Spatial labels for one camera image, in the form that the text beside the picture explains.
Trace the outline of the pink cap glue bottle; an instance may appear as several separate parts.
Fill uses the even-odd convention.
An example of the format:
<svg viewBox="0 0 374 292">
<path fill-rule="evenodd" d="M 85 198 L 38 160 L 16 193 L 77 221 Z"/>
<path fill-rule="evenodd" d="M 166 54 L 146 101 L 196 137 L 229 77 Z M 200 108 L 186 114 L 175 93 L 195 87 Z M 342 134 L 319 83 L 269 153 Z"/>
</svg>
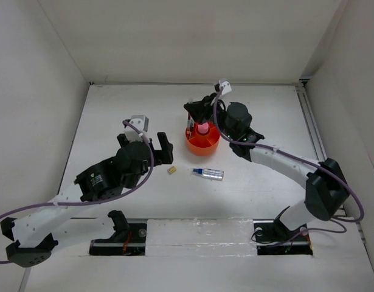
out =
<svg viewBox="0 0 374 292">
<path fill-rule="evenodd" d="M 196 132 L 200 135 L 206 135 L 210 131 L 209 123 L 198 124 Z"/>
</svg>

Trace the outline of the yellow deli eraser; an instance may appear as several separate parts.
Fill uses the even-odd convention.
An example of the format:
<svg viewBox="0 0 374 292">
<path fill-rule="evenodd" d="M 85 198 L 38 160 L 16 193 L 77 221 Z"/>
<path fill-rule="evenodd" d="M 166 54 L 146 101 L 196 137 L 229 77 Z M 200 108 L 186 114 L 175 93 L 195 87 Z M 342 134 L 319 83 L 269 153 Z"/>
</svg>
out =
<svg viewBox="0 0 374 292">
<path fill-rule="evenodd" d="M 176 171 L 176 167 L 175 167 L 175 166 L 171 166 L 171 167 L 167 170 L 167 172 L 168 172 L 169 175 L 173 174 L 175 171 Z"/>
</svg>

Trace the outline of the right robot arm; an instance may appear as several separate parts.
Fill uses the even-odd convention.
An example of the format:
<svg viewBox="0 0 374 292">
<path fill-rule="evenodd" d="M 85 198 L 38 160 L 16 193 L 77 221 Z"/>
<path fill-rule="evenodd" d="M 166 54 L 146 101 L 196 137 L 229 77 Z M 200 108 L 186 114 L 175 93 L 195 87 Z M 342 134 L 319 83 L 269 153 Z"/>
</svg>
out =
<svg viewBox="0 0 374 292">
<path fill-rule="evenodd" d="M 304 199 L 282 210 L 268 228 L 262 230 L 263 233 L 269 234 L 275 241 L 286 240 L 315 219 L 338 220 L 335 213 L 348 198 L 349 192 L 335 160 L 299 158 L 274 144 L 261 144 L 265 137 L 251 128 L 252 116 L 246 105 L 232 102 L 225 106 L 215 92 L 183 107 L 196 125 L 212 123 L 238 157 L 268 167 L 305 190 Z"/>
</svg>

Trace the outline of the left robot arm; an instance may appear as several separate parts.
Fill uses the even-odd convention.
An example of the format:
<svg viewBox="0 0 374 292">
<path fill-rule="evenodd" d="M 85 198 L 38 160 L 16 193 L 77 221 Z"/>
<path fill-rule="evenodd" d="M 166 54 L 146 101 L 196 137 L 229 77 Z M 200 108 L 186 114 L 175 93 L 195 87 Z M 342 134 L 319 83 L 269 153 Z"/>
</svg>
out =
<svg viewBox="0 0 374 292">
<path fill-rule="evenodd" d="M 114 156 L 81 172 L 49 202 L 34 205 L 34 213 L 22 218 L 6 215 L 0 226 L 11 240 L 5 249 L 7 263 L 33 267 L 57 251 L 87 240 L 128 242 L 131 228 L 120 210 L 111 210 L 87 226 L 72 223 L 71 218 L 125 197 L 148 180 L 155 166 L 172 164 L 173 145 L 164 132 L 158 132 L 157 137 L 158 150 L 151 139 L 129 141 L 125 134 L 118 135 L 120 148 Z"/>
</svg>

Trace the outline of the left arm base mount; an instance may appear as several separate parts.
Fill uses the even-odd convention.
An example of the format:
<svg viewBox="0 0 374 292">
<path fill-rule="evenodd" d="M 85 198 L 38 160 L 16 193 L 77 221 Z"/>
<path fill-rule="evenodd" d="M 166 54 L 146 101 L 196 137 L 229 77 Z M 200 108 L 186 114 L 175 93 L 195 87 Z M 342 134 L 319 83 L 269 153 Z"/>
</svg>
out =
<svg viewBox="0 0 374 292">
<path fill-rule="evenodd" d="M 144 256 L 147 238 L 147 220 L 127 220 L 120 210 L 112 210 L 114 233 L 110 238 L 92 240 L 91 256 Z"/>
</svg>

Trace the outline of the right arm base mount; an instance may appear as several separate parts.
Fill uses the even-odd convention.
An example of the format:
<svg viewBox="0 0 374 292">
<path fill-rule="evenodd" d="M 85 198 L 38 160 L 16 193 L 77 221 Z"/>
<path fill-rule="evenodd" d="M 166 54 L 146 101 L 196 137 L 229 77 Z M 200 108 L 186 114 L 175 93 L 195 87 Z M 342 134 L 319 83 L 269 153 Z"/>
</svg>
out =
<svg viewBox="0 0 374 292">
<path fill-rule="evenodd" d="M 288 208 L 282 210 L 275 219 L 254 221 L 251 241 L 256 243 L 258 256 L 313 255 L 306 224 L 290 231 L 279 222 L 279 218 Z"/>
</svg>

